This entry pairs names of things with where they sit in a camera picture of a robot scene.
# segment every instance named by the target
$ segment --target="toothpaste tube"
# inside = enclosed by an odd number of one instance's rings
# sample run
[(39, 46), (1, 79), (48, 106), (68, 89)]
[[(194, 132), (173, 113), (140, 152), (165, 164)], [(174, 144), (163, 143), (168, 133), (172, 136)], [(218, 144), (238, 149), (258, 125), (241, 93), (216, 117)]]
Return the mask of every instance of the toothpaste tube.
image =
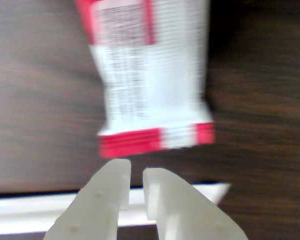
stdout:
[(105, 86), (105, 158), (211, 144), (210, 0), (76, 0)]

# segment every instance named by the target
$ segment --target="wooden table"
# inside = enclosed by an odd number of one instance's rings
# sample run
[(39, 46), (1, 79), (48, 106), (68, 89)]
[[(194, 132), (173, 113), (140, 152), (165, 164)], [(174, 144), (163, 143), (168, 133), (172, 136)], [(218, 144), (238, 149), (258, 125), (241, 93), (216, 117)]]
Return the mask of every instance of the wooden table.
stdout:
[[(250, 240), (300, 240), (300, 1), (212, 2), (217, 142), (131, 156), (132, 184), (146, 167), (228, 181), (220, 207)], [(0, 195), (77, 190), (108, 161), (97, 150), (103, 84), (87, 42), (70, 0), (0, 1)], [(156, 229), (120, 229), (118, 239), (129, 234), (154, 239)]]

